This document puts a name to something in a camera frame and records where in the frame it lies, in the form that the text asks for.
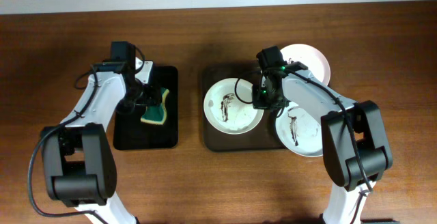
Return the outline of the green yellow sponge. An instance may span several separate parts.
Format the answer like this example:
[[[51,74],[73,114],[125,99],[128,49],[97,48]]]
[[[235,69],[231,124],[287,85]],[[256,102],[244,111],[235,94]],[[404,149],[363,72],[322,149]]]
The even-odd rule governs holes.
[[[169,95],[167,88],[161,87],[161,102],[156,106],[147,107],[145,113],[141,116],[141,122],[151,125],[164,125],[167,120],[166,101]]]

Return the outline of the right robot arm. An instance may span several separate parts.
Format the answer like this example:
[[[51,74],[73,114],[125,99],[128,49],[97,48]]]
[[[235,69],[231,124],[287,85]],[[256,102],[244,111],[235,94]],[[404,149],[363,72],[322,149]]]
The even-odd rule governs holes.
[[[325,169],[333,181],[323,223],[360,223],[365,201],[393,165],[376,103],[346,98],[317,80],[299,61],[288,63],[272,46],[256,55],[262,75],[252,88],[254,109],[286,112],[295,103],[320,125]]]

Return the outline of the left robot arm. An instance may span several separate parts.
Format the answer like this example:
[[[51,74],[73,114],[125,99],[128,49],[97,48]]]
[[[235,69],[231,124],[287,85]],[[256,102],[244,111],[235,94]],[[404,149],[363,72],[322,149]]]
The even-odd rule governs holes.
[[[48,196],[73,207],[92,223],[138,223],[115,192],[117,170],[107,140],[112,114],[144,108],[141,121],[167,120],[165,88],[150,83],[153,63],[132,43],[112,42],[110,57],[91,65],[88,84],[72,112],[40,133],[34,153],[41,153]]]

